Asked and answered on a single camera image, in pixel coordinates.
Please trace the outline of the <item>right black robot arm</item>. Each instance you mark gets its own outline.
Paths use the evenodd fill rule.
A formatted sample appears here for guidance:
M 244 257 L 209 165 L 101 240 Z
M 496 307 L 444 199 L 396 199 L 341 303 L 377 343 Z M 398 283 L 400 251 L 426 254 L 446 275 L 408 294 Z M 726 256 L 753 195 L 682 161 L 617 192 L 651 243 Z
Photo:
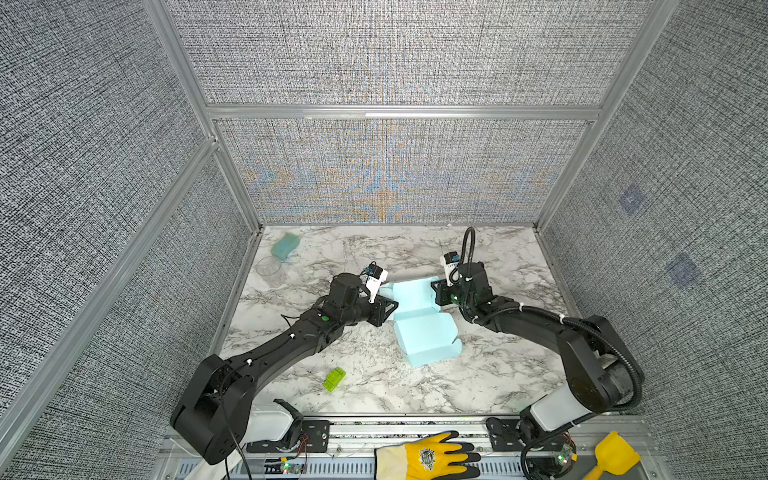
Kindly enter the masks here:
M 496 295 L 481 262 L 453 268 L 431 288 L 437 305 L 457 306 L 466 321 L 528 340 L 560 357 L 565 384 L 522 410 L 518 430 L 524 437 L 539 438 L 639 405 L 645 374 L 606 318 L 569 317 Z

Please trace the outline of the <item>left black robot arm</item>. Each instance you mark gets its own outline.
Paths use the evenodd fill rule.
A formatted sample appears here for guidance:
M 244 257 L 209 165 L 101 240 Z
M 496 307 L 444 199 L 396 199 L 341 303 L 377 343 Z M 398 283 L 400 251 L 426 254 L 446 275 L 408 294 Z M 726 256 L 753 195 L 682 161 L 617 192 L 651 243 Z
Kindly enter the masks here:
M 245 353 L 201 361 L 170 417 L 170 426 L 210 465 L 244 443 L 256 395 L 299 361 L 338 340 L 348 326 L 375 327 L 399 303 L 366 286 L 352 273 L 333 277 L 328 294 L 318 298 L 281 334 Z

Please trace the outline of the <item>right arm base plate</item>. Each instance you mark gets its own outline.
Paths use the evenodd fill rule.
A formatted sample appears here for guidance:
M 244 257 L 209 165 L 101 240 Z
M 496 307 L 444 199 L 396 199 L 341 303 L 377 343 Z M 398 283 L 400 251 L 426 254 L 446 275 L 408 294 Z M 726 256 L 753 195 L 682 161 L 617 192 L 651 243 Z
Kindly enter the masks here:
M 539 433 L 533 433 L 532 436 L 524 433 L 518 417 L 488 417 L 485 420 L 485 427 L 493 452 L 519 454 L 526 445 L 540 436 Z M 551 456 L 570 461 L 575 452 L 573 441 L 567 435 L 560 434 L 534 445 L 528 456 Z

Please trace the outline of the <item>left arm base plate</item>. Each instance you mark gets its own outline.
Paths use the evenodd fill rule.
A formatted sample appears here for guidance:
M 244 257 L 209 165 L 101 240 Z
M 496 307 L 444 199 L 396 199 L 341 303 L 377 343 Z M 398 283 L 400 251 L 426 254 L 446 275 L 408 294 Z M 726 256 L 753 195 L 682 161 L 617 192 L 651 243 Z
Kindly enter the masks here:
M 254 404 L 245 434 L 248 453 L 326 453 L 330 438 L 328 420 L 311 420 L 285 400 Z

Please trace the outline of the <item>light blue paper box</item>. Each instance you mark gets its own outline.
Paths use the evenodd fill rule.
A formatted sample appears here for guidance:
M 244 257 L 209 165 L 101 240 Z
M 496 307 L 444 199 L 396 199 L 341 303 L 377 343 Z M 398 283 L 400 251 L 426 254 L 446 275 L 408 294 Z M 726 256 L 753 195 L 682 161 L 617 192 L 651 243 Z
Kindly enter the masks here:
M 462 353 L 457 325 L 450 313 L 436 303 L 431 283 L 437 277 L 427 277 L 383 285 L 379 293 L 396 301 L 399 306 L 390 315 L 397 343 L 409 364 L 418 368 L 452 359 Z

